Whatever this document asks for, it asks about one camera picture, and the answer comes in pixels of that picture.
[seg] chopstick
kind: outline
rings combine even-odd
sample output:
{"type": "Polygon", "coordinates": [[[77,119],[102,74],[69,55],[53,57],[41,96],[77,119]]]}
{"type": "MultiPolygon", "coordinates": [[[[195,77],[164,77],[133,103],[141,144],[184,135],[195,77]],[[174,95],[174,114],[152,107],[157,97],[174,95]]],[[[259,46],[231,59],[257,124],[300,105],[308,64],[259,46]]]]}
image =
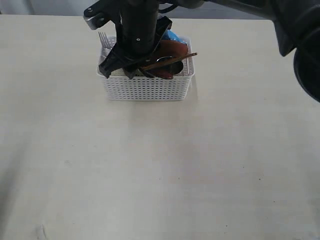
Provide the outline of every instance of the chopstick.
{"type": "Polygon", "coordinates": [[[179,56],[179,57],[175,57],[175,58],[172,58],[172,59],[169,59],[169,60],[166,60],[166,61],[161,61],[161,62],[156,62],[154,64],[150,64],[148,66],[142,66],[140,67],[142,70],[144,71],[148,71],[148,70],[151,70],[151,69],[157,69],[157,68],[161,68],[161,67],[164,67],[164,66],[167,66],[167,65],[170,65],[170,64],[174,64],[176,62],[179,62],[183,59],[186,59],[186,58],[190,58],[190,57],[193,57],[193,56],[196,56],[198,55],[197,52],[194,52],[194,53],[191,53],[191,54],[188,54],[188,55],[185,55],[185,56],[179,56]]]}

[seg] silver fork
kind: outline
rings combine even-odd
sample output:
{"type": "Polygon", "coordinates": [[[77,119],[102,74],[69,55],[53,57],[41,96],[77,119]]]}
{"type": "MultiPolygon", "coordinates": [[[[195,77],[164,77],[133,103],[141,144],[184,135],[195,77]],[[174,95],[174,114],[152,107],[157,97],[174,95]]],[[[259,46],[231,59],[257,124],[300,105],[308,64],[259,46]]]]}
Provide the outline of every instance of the silver fork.
{"type": "Polygon", "coordinates": [[[111,46],[111,44],[110,44],[110,42],[108,40],[108,37],[107,37],[106,33],[99,31],[98,34],[99,34],[99,38],[100,38],[100,42],[101,42],[102,47],[105,48],[105,49],[111,50],[112,46],[111,46]]]}

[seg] white plastic basket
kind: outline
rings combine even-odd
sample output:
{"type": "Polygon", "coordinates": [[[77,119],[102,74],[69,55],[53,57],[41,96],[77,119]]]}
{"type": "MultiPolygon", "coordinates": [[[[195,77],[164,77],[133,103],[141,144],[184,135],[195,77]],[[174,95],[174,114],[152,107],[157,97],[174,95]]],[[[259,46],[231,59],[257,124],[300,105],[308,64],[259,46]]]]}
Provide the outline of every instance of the white plastic basket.
{"type": "MultiPolygon", "coordinates": [[[[188,37],[181,36],[188,46],[188,53],[192,52],[191,41],[188,37]]],[[[115,36],[109,36],[111,46],[116,43],[115,36]]],[[[106,58],[109,49],[101,49],[98,64],[106,58]]],[[[96,73],[103,78],[107,97],[116,101],[181,101],[186,98],[191,78],[195,74],[193,58],[189,57],[183,61],[183,70],[175,75],[173,79],[161,79],[159,77],[148,78],[142,74],[128,79],[123,70],[116,70],[109,78],[105,78],[99,68],[96,73]]]]}

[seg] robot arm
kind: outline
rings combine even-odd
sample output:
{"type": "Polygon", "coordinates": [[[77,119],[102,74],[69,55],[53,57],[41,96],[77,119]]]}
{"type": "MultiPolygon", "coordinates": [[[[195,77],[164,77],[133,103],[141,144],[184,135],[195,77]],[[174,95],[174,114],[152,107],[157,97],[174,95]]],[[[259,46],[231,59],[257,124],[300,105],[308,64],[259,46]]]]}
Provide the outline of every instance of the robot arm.
{"type": "MultiPolygon", "coordinates": [[[[274,23],[279,52],[294,58],[296,77],[304,90],[320,102],[320,0],[207,0],[271,20],[274,23]]],[[[99,69],[107,78],[123,68],[129,78],[157,48],[172,22],[157,20],[159,4],[172,8],[200,7],[203,0],[100,0],[84,11],[91,29],[109,21],[115,24],[117,43],[99,69]]]]}

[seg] tabletop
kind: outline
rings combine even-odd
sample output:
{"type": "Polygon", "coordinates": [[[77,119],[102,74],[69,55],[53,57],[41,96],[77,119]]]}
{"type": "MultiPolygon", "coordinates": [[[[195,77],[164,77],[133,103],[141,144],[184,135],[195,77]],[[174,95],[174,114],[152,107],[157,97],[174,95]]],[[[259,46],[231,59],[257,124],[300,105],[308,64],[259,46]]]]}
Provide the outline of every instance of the tabletop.
{"type": "Polygon", "coordinates": [[[272,22],[174,19],[198,52],[178,102],[108,101],[81,17],[0,22],[0,239],[319,236],[320,105],[272,22]]]}

